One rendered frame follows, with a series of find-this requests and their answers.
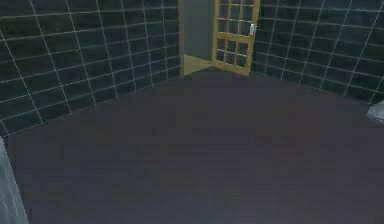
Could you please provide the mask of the wooden glass-paned room door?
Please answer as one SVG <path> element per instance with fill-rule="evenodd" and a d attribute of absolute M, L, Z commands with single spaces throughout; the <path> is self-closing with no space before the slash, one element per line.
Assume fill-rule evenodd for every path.
<path fill-rule="evenodd" d="M 248 76 L 260 0 L 215 0 L 212 65 Z M 249 35 L 250 24 L 255 32 Z"/>

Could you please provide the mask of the white toilet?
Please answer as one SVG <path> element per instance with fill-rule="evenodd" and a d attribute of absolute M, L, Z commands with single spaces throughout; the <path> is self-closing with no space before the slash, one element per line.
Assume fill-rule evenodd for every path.
<path fill-rule="evenodd" d="M 384 123 L 384 100 L 372 105 L 367 111 L 367 117 L 377 122 Z"/>

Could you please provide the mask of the pale grey bathtub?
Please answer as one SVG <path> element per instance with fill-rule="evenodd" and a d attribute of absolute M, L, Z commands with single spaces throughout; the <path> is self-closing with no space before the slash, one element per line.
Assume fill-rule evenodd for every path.
<path fill-rule="evenodd" d="M 6 147 L 0 137 L 0 224 L 29 224 Z"/>

